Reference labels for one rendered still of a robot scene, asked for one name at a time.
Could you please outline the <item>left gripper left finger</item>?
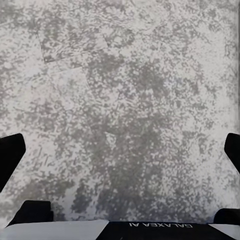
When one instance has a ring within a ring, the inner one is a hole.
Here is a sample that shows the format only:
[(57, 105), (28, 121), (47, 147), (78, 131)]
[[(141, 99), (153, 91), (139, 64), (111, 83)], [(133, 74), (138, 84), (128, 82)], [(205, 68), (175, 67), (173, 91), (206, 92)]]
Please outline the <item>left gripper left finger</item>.
[(22, 133), (0, 138), (0, 193), (26, 153)]

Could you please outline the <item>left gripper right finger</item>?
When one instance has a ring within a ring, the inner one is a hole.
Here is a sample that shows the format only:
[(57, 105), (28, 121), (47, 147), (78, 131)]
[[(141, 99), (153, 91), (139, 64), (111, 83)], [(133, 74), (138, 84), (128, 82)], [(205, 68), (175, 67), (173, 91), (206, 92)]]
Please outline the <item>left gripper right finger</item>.
[(228, 133), (224, 151), (240, 173), (240, 135)]

